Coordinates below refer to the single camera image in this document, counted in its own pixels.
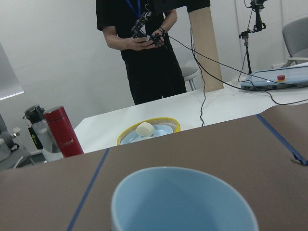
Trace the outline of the person's right hand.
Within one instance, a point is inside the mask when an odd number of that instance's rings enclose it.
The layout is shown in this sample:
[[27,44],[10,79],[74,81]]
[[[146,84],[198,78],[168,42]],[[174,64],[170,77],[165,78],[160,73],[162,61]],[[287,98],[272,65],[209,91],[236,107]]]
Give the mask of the person's right hand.
[[148,40],[146,37],[142,38],[126,38],[124,50],[141,51],[154,48],[153,41]]

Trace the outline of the person's gloved left hand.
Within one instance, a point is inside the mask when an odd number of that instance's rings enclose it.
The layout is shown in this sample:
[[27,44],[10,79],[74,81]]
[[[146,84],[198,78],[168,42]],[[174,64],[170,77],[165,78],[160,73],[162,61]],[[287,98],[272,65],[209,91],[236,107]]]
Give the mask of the person's gloved left hand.
[[164,38],[165,38],[166,32],[163,27],[158,28],[156,31],[152,33],[152,36],[155,37],[155,48],[159,48],[164,45]]

